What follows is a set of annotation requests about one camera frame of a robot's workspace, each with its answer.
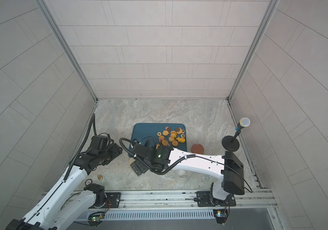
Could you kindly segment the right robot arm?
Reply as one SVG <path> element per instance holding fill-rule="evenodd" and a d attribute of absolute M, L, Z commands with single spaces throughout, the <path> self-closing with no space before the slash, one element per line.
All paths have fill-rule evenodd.
<path fill-rule="evenodd" d="M 217 179 L 212 186 L 212 196 L 225 200 L 229 194 L 244 195 L 244 165 L 230 151 L 223 155 L 201 155 L 168 146 L 149 148 L 132 142 L 128 154 L 142 163 L 149 171 L 165 175 L 171 170 L 191 171 Z"/>

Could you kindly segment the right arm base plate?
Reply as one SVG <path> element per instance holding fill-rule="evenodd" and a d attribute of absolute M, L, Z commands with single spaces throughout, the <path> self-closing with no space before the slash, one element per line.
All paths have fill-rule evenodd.
<path fill-rule="evenodd" d="M 233 194 L 228 194 L 225 200 L 215 199 L 210 191 L 197 191 L 194 201 L 199 207 L 235 207 Z"/>

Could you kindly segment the clear cookie jar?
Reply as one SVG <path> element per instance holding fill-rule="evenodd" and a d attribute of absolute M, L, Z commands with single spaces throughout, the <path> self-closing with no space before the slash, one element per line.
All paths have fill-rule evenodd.
<path fill-rule="evenodd" d="M 175 175 L 180 180 L 187 180 L 189 178 L 187 171 L 184 171 L 184 170 L 175 170 Z"/>

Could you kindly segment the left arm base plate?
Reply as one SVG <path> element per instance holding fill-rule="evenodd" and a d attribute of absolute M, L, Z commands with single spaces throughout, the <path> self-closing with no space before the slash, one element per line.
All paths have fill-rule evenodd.
<path fill-rule="evenodd" d="M 94 194 L 96 198 L 95 203 L 89 207 L 89 209 L 108 209 L 108 208 L 118 208 L 121 199 L 120 192 L 108 192 L 104 194 L 104 198 L 101 195 Z"/>

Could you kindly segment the beige lid jar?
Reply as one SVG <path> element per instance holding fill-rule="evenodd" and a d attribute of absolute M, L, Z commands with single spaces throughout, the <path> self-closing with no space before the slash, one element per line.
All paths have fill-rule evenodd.
<path fill-rule="evenodd" d="M 134 158 L 130 158 L 129 159 L 129 165 L 131 165 L 132 163 L 134 163 L 135 162 L 135 159 Z"/>

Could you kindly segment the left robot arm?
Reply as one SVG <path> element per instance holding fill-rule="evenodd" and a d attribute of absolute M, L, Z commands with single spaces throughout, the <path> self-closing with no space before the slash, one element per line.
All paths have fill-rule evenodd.
<path fill-rule="evenodd" d="M 47 195 L 20 220 L 13 219 L 7 230 L 65 230 L 85 210 L 107 204 L 104 186 L 90 183 L 68 206 L 72 192 L 98 166 L 108 165 L 123 149 L 107 136 L 94 136 L 86 152 L 79 153 Z"/>

